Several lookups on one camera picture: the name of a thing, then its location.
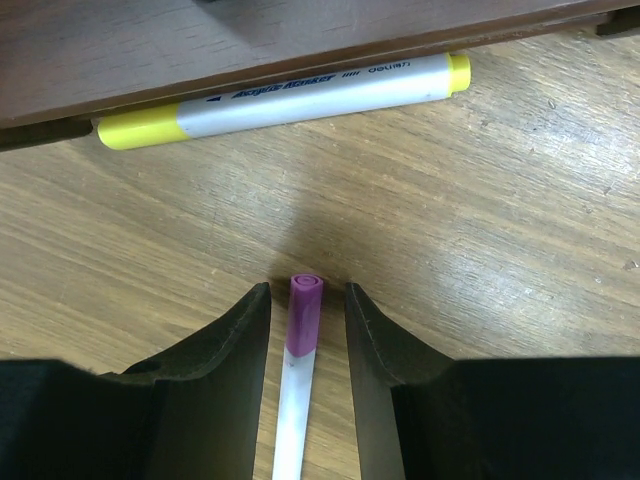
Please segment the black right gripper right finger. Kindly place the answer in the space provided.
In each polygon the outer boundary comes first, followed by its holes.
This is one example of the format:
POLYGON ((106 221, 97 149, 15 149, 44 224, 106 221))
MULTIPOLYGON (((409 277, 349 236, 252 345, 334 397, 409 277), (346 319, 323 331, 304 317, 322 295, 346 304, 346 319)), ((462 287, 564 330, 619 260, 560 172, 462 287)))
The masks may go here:
POLYGON ((365 479, 635 479, 633 356, 452 359, 355 283, 345 321, 365 479))

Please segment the purple capped white marker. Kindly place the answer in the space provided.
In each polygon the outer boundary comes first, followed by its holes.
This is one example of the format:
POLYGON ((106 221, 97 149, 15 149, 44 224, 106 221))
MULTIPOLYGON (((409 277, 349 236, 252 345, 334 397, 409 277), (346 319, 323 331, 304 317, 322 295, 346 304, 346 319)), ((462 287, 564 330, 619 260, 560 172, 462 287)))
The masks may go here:
POLYGON ((312 274, 291 277, 272 470, 274 480, 301 477, 322 294, 320 277, 312 274))

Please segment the yellow capped white marker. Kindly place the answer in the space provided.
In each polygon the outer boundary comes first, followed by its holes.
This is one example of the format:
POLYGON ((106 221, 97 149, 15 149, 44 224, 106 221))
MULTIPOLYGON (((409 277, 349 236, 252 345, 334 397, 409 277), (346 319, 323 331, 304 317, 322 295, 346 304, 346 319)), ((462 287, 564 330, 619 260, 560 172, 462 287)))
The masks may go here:
POLYGON ((471 77, 468 56, 444 53, 106 116, 97 133, 108 148, 131 150, 443 100, 471 77))

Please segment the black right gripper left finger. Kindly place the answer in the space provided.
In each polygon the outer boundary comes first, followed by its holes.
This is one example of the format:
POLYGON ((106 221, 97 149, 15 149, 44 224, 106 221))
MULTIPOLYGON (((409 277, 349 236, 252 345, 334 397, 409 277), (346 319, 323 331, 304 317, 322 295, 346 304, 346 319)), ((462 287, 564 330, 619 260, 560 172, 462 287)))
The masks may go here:
POLYGON ((271 320, 267 284, 122 373, 1 364, 5 479, 248 479, 271 320))

